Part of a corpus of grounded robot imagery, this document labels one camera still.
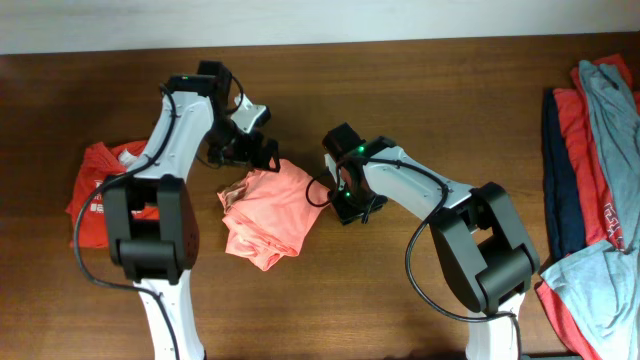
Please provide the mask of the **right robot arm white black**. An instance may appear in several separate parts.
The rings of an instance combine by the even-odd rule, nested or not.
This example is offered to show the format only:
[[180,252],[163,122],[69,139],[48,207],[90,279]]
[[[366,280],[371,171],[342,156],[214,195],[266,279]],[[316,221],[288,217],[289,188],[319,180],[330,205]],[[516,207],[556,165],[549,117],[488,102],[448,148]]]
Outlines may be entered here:
[[[457,183],[413,160],[393,140],[367,141],[348,124],[322,141],[335,187],[328,204],[344,225],[367,222],[394,201],[420,219],[404,256],[412,288],[438,313],[469,326],[469,359],[521,359],[519,310],[540,258],[503,187]],[[455,314],[429,298],[412,271],[412,254],[430,231],[445,281],[468,310]]]

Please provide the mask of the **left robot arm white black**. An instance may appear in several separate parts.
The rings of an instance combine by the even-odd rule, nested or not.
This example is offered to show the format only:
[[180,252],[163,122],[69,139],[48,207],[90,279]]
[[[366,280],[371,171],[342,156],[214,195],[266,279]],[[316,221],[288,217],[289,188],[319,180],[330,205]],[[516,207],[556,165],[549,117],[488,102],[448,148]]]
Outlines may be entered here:
[[102,194],[112,262],[139,294],[157,359],[204,359],[191,300],[200,232],[186,182],[201,143],[217,166],[277,172],[278,144],[259,132],[271,117],[221,62],[162,85],[162,110],[138,159]]

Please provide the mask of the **coral pink t-shirt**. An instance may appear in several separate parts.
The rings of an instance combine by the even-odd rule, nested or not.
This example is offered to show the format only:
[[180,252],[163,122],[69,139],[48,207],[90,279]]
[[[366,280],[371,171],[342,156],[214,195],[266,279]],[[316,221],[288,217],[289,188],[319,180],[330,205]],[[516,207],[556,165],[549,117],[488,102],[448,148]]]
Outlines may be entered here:
[[282,159],[279,171],[252,170],[218,198],[229,230],[225,252],[267,271],[281,258],[300,254],[325,208],[328,188]]

